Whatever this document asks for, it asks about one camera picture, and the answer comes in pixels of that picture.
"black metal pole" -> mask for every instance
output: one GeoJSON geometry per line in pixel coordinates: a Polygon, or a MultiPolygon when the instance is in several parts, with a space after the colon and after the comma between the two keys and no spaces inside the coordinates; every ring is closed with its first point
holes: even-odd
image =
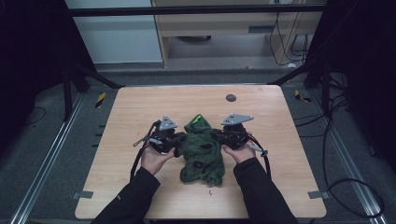
{"type": "Polygon", "coordinates": [[[259,13],[259,12],[315,12],[329,9],[326,4],[285,4],[285,5],[230,5],[194,7],[113,7],[113,8],[72,8],[51,11],[72,17],[97,16],[142,16],[176,14],[215,14],[215,13],[259,13]]]}

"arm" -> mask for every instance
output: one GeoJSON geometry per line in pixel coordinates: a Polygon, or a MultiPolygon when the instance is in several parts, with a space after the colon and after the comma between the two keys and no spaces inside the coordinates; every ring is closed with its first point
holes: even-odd
{"type": "Polygon", "coordinates": [[[142,223],[160,182],[141,167],[134,180],[96,217],[96,223],[142,223]]]}
{"type": "Polygon", "coordinates": [[[117,197],[96,217],[92,224],[97,223],[142,223],[152,197],[160,186],[155,178],[163,164],[174,157],[174,149],[168,154],[161,154],[152,147],[145,149],[141,167],[131,183],[127,184],[117,197]]]}
{"type": "Polygon", "coordinates": [[[254,150],[249,147],[239,150],[226,146],[222,148],[237,162],[233,173],[241,187],[251,223],[298,223],[282,194],[265,173],[254,150]]]}

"silver metal bracket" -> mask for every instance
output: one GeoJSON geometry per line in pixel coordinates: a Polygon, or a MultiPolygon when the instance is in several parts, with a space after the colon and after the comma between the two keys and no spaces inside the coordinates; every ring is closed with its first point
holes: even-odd
{"type": "Polygon", "coordinates": [[[252,116],[231,114],[227,119],[221,122],[222,125],[235,125],[254,119],[252,116]]]}
{"type": "Polygon", "coordinates": [[[177,128],[177,124],[174,123],[171,119],[169,119],[168,116],[164,115],[163,121],[161,121],[159,130],[163,131],[163,130],[174,129],[174,128],[177,128]]]}

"black sleeve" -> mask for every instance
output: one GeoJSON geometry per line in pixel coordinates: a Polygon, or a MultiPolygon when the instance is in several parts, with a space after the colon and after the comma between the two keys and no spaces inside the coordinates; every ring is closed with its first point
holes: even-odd
{"type": "Polygon", "coordinates": [[[141,167],[134,180],[120,191],[92,223],[142,223],[159,186],[157,178],[141,167]]]}
{"type": "Polygon", "coordinates": [[[298,223],[257,158],[236,164],[233,173],[241,187],[250,223],[298,223]]]}

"black strap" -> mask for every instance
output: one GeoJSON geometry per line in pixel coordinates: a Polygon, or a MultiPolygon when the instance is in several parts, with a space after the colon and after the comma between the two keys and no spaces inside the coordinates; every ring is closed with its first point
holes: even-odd
{"type": "Polygon", "coordinates": [[[259,141],[257,141],[257,139],[251,135],[250,133],[247,134],[248,138],[253,141],[254,144],[256,144],[261,150],[262,150],[262,158],[264,159],[264,163],[265,163],[265,170],[267,172],[267,175],[270,177],[271,179],[271,167],[270,167],[270,161],[268,160],[268,151],[264,150],[264,148],[262,148],[262,146],[260,145],[259,141]]]}
{"type": "Polygon", "coordinates": [[[134,165],[132,166],[132,169],[131,169],[130,182],[134,179],[134,173],[136,172],[137,164],[139,163],[140,158],[142,157],[143,152],[145,151],[146,147],[148,147],[148,140],[149,140],[149,136],[151,135],[152,129],[153,129],[154,127],[156,127],[156,126],[157,126],[158,124],[160,124],[160,123],[161,123],[161,121],[160,121],[160,120],[157,120],[157,121],[155,121],[154,123],[152,123],[151,127],[149,128],[148,134],[146,135],[147,138],[146,138],[146,140],[145,140],[143,146],[142,146],[142,147],[139,149],[139,151],[137,152],[136,158],[134,159],[134,165]]]}

